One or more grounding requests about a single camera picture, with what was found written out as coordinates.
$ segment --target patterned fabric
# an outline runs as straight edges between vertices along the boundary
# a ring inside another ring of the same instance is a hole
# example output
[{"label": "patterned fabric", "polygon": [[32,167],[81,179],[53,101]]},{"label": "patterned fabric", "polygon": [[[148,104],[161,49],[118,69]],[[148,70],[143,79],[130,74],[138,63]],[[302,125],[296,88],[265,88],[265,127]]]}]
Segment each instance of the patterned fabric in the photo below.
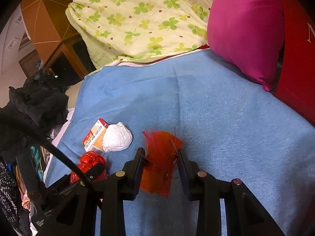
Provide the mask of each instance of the patterned fabric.
[{"label": "patterned fabric", "polygon": [[212,1],[73,0],[66,15],[99,69],[113,60],[147,63],[207,44]]},{"label": "patterned fabric", "polygon": [[18,198],[16,183],[10,176],[4,161],[0,159],[0,205],[4,215],[14,228],[19,222]]},{"label": "patterned fabric", "polygon": [[22,200],[22,207],[25,209],[30,210],[31,209],[31,201],[27,195],[27,191],[25,192],[24,196],[23,196],[23,200]]}]

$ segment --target white crumpled paper ball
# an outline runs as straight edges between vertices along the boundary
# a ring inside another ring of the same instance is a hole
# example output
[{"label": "white crumpled paper ball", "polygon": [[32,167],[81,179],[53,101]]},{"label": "white crumpled paper ball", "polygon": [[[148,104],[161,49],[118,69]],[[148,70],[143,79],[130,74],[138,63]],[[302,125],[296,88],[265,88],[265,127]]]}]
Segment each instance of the white crumpled paper ball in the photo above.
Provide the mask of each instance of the white crumpled paper ball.
[{"label": "white crumpled paper ball", "polygon": [[130,146],[132,142],[131,132],[121,123],[108,126],[103,137],[103,150],[122,151]]}]

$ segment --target red plastic bag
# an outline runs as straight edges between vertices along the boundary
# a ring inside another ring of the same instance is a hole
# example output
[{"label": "red plastic bag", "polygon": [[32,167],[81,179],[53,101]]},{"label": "red plastic bag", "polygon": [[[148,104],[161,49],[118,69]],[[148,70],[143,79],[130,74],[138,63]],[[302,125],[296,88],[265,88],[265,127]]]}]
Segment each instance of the red plastic bag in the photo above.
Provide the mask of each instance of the red plastic bag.
[{"label": "red plastic bag", "polygon": [[[80,158],[80,164],[77,165],[77,167],[83,172],[87,172],[90,168],[92,168],[97,163],[103,163],[104,166],[106,166],[106,161],[103,156],[96,154],[93,151],[86,152],[82,155]],[[103,180],[106,178],[106,170],[103,171],[96,179],[95,181]],[[70,175],[70,184],[73,184],[74,182],[78,181],[79,177],[72,171]]]}]

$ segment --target barcode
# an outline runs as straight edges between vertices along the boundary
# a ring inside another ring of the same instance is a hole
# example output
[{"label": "barcode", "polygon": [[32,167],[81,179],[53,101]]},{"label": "barcode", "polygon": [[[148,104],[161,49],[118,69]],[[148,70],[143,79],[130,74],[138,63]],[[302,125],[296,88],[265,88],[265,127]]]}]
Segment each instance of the barcode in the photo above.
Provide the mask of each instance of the barcode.
[{"label": "barcode", "polygon": [[104,154],[105,154],[103,151],[98,150],[95,147],[92,147],[90,151],[93,151],[93,152],[95,152],[95,153],[97,153],[99,155],[102,155],[102,156],[104,156]]}]

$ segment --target red tinsel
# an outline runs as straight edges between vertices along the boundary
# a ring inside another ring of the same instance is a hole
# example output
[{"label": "red tinsel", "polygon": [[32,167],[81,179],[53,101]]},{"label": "red tinsel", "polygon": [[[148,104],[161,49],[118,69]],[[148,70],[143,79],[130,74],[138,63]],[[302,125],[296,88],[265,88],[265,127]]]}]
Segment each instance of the red tinsel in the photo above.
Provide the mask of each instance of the red tinsel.
[{"label": "red tinsel", "polygon": [[166,131],[145,130],[142,133],[149,163],[144,167],[140,188],[168,197],[173,172],[177,169],[177,150],[184,142]]}]

